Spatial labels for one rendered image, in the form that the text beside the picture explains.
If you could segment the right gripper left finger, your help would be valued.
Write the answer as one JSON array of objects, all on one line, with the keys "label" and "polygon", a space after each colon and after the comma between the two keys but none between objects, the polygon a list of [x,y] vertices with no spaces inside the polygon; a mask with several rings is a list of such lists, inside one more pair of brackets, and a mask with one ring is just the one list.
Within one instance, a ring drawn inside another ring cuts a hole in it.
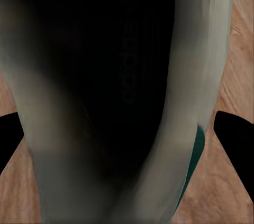
[{"label": "right gripper left finger", "polygon": [[17,112],[0,116],[0,174],[23,136],[24,133]]}]

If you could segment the gym shoe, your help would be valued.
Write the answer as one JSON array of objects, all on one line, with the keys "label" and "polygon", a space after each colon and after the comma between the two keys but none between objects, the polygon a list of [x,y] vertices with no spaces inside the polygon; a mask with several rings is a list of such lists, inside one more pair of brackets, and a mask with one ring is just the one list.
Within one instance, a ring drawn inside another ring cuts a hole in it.
[{"label": "gym shoe", "polygon": [[0,0],[0,69],[41,224],[170,224],[205,146],[233,0]]}]

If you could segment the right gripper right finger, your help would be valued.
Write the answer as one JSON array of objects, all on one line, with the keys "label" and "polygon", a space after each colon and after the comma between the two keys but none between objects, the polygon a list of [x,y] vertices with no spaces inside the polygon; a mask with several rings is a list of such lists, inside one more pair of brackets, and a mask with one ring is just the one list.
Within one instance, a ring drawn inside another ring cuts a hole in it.
[{"label": "right gripper right finger", "polygon": [[214,131],[254,203],[254,124],[218,111]]}]

